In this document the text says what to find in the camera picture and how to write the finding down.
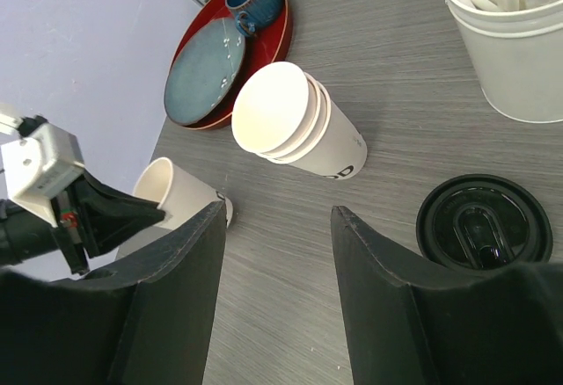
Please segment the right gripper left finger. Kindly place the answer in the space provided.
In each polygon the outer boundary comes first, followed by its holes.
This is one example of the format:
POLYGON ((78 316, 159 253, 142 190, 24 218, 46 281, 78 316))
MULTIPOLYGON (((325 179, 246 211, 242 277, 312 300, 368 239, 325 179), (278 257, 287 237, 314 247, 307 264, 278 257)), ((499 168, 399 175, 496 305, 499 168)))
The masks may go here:
POLYGON ((201 383, 225 241, 214 201, 80 280, 2 270, 2 383, 201 383))

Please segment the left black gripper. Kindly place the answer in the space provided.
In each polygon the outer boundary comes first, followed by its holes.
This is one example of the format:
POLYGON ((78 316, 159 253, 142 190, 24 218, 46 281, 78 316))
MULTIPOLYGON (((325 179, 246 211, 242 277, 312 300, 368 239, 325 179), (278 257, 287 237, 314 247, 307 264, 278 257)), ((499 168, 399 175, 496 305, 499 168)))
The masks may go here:
POLYGON ((70 214, 71 223, 59 227, 1 199, 1 266, 61 251, 73 274, 86 274, 84 250, 91 258, 105 255, 165 219, 156 202, 115 190, 87 171, 71 184, 69 197, 77 223, 70 214))

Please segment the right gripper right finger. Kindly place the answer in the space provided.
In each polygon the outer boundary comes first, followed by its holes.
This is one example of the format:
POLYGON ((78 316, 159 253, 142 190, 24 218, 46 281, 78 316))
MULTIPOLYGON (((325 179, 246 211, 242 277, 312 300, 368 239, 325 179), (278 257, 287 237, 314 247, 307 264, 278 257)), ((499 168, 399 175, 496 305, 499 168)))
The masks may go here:
POLYGON ((331 231, 354 383, 561 383, 561 265, 456 272, 343 206, 331 231))

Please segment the white paper cup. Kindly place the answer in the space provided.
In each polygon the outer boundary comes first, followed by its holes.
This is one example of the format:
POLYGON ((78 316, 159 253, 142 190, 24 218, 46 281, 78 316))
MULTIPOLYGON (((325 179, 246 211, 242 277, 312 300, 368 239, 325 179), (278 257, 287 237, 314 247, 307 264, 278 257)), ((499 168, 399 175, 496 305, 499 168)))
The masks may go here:
POLYGON ((159 157, 150 163, 138 178, 133 196, 154 201, 158 209, 165 211, 165 218, 155 224, 161 229, 176 229, 216 200, 226 205, 227 226, 233 216, 230 199, 184 171, 168 157, 159 157))

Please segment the stack of black cup lids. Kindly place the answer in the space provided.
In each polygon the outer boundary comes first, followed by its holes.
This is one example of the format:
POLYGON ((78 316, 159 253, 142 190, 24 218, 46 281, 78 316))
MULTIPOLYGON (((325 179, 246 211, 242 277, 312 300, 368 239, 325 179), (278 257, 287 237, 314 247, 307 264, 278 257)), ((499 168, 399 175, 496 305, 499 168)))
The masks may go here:
POLYGON ((458 272, 485 272, 521 262, 547 262, 552 227, 525 188, 489 174, 467 174, 438 185, 417 214, 424 257, 458 272))

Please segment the stack of white paper cups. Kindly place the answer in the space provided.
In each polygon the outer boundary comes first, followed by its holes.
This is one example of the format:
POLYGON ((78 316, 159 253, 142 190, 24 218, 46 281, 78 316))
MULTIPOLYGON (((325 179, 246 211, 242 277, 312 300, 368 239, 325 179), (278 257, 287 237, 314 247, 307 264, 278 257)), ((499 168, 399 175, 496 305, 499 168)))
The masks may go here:
POLYGON ((366 142, 325 86, 291 62, 271 63, 244 84, 232 133, 247 152, 323 178, 350 179, 367 161, 366 142))

